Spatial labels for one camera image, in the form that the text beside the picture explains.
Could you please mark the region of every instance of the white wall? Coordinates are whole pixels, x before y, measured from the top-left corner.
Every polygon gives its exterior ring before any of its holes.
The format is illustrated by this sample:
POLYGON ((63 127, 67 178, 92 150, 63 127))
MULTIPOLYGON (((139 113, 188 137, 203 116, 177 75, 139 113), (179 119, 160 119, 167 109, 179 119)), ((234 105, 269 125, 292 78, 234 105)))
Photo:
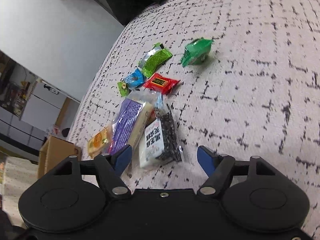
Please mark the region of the white wall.
POLYGON ((81 100, 123 26, 94 0, 0 0, 0 50, 81 100))
POLYGON ((79 103, 71 100, 68 105, 67 111, 64 114, 63 120, 61 122, 60 134, 57 135, 58 138, 60 138, 62 140, 66 140, 66 138, 62 136, 61 132, 65 128, 71 128, 72 123, 73 123, 73 121, 76 117, 76 114, 78 112, 78 108, 79 108, 79 103))

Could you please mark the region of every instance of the snack pile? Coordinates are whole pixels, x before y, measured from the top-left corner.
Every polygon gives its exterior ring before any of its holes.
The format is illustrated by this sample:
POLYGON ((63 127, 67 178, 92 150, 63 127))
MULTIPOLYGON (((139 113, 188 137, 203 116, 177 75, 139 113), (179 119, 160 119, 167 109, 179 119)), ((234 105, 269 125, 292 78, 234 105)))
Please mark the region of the snack pile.
MULTIPOLYGON (((212 42, 199 38, 187 44, 181 58, 182 66, 204 62, 212 42)), ((180 80, 156 73, 157 67, 171 57, 172 53, 162 43, 157 43, 143 56, 134 72, 117 83, 125 99, 116 118, 88 141, 90 157, 114 155, 130 145, 132 159, 138 160, 135 164, 132 161, 132 166, 144 170, 183 160, 174 116, 162 99, 162 95, 169 94, 180 80)))

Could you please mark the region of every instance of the metal bolt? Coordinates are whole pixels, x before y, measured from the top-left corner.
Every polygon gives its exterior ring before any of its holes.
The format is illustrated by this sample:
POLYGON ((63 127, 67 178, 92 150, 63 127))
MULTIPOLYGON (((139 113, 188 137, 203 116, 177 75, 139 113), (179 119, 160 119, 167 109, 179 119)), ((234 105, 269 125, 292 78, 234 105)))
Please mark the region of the metal bolt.
POLYGON ((126 187, 114 187, 112 192, 116 195, 123 195, 128 192, 128 189, 126 187))
POLYGON ((169 197, 169 194, 166 192, 160 193, 160 197, 169 197))
POLYGON ((216 190, 213 187, 203 187, 200 189, 200 192, 203 195, 211 195, 211 194, 214 194, 216 190))

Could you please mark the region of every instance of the green snack wrapper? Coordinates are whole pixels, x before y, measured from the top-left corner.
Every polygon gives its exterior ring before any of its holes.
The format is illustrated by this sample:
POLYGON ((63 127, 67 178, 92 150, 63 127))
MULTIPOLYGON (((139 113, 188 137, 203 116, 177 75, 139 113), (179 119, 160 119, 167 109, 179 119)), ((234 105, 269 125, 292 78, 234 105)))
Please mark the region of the green snack wrapper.
POLYGON ((199 65, 204 62, 211 50, 212 43, 212 40, 200 38, 187 44, 184 48, 183 57, 180 60, 182 66, 199 65))
POLYGON ((150 78, 156 71, 157 66, 171 57, 172 53, 162 43, 156 43, 153 49, 140 60, 138 67, 145 77, 150 78))
POLYGON ((120 95, 121 97, 127 97, 129 95, 129 88, 127 86, 127 84, 123 81, 120 81, 117 83, 118 85, 118 89, 120 91, 120 95))

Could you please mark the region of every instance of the printed label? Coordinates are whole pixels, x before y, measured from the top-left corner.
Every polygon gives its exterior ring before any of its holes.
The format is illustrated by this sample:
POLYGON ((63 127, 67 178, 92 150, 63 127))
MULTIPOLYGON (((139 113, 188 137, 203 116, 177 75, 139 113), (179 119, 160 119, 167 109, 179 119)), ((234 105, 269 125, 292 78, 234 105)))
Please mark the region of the printed label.
POLYGON ((93 141, 93 145, 95 147, 98 147, 100 145, 100 141, 102 140, 102 135, 99 132, 95 137, 94 137, 94 141, 93 141))
POLYGON ((161 78, 155 78, 154 80, 151 81, 151 83, 156 84, 160 87, 164 87, 165 84, 167 84, 167 80, 163 80, 161 78))
POLYGON ((146 138, 146 161, 149 158, 157 158, 164 151, 163 135, 161 129, 161 122, 156 119, 144 130, 146 138))

